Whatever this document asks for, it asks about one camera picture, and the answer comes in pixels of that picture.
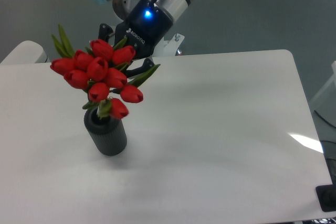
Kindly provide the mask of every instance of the black vase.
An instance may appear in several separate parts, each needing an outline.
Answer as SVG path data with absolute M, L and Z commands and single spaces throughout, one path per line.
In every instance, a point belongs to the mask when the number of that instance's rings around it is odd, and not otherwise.
M 112 117 L 100 120 L 94 109 L 86 111 L 84 125 L 102 154 L 115 156 L 125 149 L 127 137 L 121 120 Z

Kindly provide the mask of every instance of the white tabletop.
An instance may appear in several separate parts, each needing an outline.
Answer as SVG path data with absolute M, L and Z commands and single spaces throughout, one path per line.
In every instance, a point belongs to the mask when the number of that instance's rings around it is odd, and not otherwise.
M 1 223 L 272 223 L 334 217 L 331 184 L 285 50 L 156 58 L 128 104 L 126 149 L 99 153 L 86 96 L 49 64 L 0 67 Z

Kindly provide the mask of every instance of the red tulip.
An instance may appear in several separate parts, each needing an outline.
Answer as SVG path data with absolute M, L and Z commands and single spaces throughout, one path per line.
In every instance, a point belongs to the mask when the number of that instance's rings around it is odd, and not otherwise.
M 72 70 L 64 75 L 64 79 L 75 89 L 86 89 L 89 77 L 82 70 Z
M 113 47 L 102 39 L 93 40 L 90 42 L 92 51 L 96 57 L 101 57 L 107 62 L 112 59 Z
M 127 77 L 115 68 L 109 68 L 103 80 L 110 88 L 121 89 L 127 84 Z
M 89 90 L 89 99 L 92 102 L 105 100 L 110 93 L 110 88 L 103 82 L 95 83 Z
M 87 75 L 93 81 L 101 81 L 108 71 L 108 63 L 101 57 L 94 59 L 88 66 Z
M 138 103 L 143 101 L 142 92 L 133 85 L 124 87 L 120 92 L 120 96 L 125 102 Z
M 76 63 L 76 68 L 86 71 L 89 64 L 94 60 L 94 57 L 90 54 L 83 52 L 82 50 L 77 50 L 74 59 Z
M 53 60 L 50 68 L 59 73 L 60 75 L 64 76 L 67 72 L 76 69 L 75 61 L 72 58 L 62 58 Z
M 115 65 L 119 65 L 124 62 L 130 63 L 134 56 L 135 56 L 134 48 L 132 46 L 126 46 L 114 52 L 112 61 Z
M 118 98 L 112 98 L 111 105 L 110 116 L 116 119 L 122 119 L 128 115 L 128 109 Z

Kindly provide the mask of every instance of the tulip bouquet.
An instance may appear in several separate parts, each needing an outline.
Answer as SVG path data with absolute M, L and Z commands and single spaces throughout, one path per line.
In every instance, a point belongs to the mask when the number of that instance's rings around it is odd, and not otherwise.
M 98 108 L 99 119 L 112 116 L 122 119 L 129 114 L 123 102 L 109 96 L 119 94 L 124 102 L 138 103 L 143 100 L 143 94 L 138 87 L 147 80 L 159 67 L 154 65 L 145 73 L 128 81 L 125 73 L 133 62 L 136 54 L 132 46 L 125 46 L 127 39 L 122 39 L 115 46 L 101 39 L 92 40 L 86 52 L 72 49 L 64 29 L 58 26 L 60 41 L 52 35 L 57 52 L 61 59 L 52 61 L 50 68 L 62 75 L 75 89 L 83 90 L 88 96 L 84 110 Z

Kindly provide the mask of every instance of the blue led light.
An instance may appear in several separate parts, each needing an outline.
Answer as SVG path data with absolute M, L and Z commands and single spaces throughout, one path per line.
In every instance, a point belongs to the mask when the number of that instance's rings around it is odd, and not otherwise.
M 150 19 L 152 17 L 153 17 L 153 14 L 149 10 L 146 10 L 145 11 L 145 18 Z

